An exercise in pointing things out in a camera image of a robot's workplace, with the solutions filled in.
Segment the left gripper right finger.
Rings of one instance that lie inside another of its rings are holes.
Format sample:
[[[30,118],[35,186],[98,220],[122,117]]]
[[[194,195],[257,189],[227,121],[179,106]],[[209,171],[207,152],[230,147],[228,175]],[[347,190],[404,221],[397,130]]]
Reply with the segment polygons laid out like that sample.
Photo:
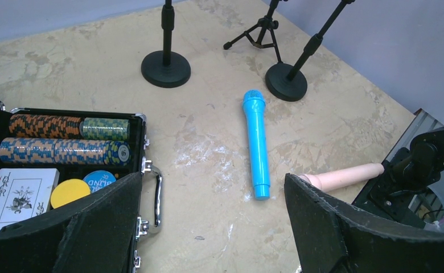
[[[444,233],[390,221],[286,174],[303,272],[444,272]]]

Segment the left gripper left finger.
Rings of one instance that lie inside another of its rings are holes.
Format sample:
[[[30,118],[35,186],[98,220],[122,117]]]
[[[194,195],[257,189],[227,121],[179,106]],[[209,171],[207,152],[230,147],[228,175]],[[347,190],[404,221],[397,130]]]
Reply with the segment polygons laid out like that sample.
[[[132,272],[142,177],[0,231],[0,272]]]

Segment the blue microphone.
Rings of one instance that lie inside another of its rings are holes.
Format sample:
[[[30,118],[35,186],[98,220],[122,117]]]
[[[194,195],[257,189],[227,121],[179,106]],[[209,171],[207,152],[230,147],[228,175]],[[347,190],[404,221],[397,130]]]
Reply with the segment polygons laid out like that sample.
[[[258,90],[244,94],[242,109],[246,116],[254,198],[270,198],[270,172],[264,122],[265,100]]]

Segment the black tripod shock-mount stand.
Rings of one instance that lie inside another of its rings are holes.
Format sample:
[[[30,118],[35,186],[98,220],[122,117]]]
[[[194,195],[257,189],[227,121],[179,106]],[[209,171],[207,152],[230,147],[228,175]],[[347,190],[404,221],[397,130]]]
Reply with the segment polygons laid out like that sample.
[[[277,63],[282,63],[281,54],[279,51],[275,30],[279,27],[279,22],[273,19],[273,15],[281,1],[271,0],[269,3],[268,12],[260,18],[255,25],[243,31],[234,39],[226,42],[223,45],[224,50],[229,50],[236,42],[242,38],[247,38],[250,44],[258,49],[273,48],[276,54]],[[264,43],[266,33],[270,34],[271,42]]]

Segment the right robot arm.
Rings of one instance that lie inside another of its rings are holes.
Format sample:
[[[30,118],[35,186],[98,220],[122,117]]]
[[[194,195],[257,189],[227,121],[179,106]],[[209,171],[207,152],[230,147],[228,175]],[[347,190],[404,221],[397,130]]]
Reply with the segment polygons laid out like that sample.
[[[390,177],[404,190],[420,191],[440,180],[444,171],[444,127],[415,136],[409,156],[390,168]]]

